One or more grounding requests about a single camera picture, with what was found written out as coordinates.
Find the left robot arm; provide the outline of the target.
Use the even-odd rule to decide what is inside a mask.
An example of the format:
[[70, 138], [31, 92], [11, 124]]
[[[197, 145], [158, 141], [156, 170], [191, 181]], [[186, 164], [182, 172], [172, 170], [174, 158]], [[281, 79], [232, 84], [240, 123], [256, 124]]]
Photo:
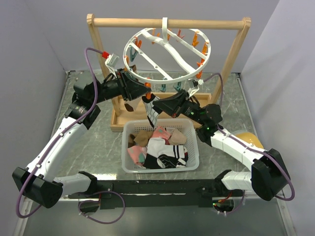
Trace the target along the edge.
[[99, 115], [98, 103], [119, 96], [131, 101], [151, 92], [148, 86], [122, 69], [109, 74], [103, 82], [96, 76], [79, 79], [73, 88], [72, 102], [49, 143], [24, 169], [18, 167], [12, 174], [22, 195], [45, 208], [51, 208], [65, 195], [82, 193], [91, 198], [97, 193], [97, 178], [92, 174], [84, 171], [66, 177], [56, 174], [72, 146]]

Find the orange clothes peg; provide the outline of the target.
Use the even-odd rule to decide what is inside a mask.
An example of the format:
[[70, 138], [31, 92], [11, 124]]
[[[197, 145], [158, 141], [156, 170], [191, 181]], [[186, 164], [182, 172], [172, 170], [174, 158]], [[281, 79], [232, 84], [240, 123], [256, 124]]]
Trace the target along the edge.
[[147, 88], [147, 92], [145, 93], [145, 95], [142, 96], [142, 101], [145, 104], [148, 104], [152, 101], [152, 90], [151, 90], [151, 84], [150, 83], [145, 83], [144, 84], [145, 87]]
[[[198, 67], [202, 66], [203, 63], [204, 63], [204, 59], [201, 59], [201, 62], [197, 62]], [[202, 76], [202, 70], [200, 70], [200, 71], [198, 72], [198, 74], [196, 74], [196, 78], [197, 78], [197, 79], [200, 79], [201, 76]]]

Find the black white striped sock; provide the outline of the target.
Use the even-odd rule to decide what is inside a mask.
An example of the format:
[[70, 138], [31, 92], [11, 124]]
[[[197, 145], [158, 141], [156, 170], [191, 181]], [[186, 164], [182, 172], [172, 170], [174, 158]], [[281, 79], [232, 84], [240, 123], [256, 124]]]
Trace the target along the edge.
[[145, 106], [146, 115], [152, 128], [156, 127], [158, 116], [162, 113], [162, 110], [153, 104], [154, 101], [159, 101], [160, 98], [151, 94], [151, 98], [148, 99], [146, 96], [142, 96], [142, 101]]

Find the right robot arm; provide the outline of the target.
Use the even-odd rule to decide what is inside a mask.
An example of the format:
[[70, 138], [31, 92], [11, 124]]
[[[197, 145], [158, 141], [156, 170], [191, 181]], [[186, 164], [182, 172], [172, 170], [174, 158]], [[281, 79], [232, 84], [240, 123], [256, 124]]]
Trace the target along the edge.
[[155, 99], [155, 111], [164, 112], [172, 118], [184, 115], [200, 124], [196, 129], [199, 139], [209, 146], [219, 149], [241, 162], [248, 172], [227, 170], [215, 184], [216, 192], [226, 196], [232, 190], [253, 191], [265, 201], [278, 198], [291, 201], [295, 190], [283, 162], [281, 154], [275, 150], [265, 150], [241, 140], [220, 125], [221, 107], [208, 104], [201, 107], [189, 98], [185, 90], [175, 95]]

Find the cream brown ribbed sock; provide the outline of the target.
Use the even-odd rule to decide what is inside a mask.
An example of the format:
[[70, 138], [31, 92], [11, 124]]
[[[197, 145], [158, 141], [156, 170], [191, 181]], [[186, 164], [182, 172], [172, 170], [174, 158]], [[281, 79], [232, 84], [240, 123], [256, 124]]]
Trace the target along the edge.
[[125, 101], [125, 109], [128, 112], [134, 112], [139, 104], [140, 98], [134, 99], [132, 101]]

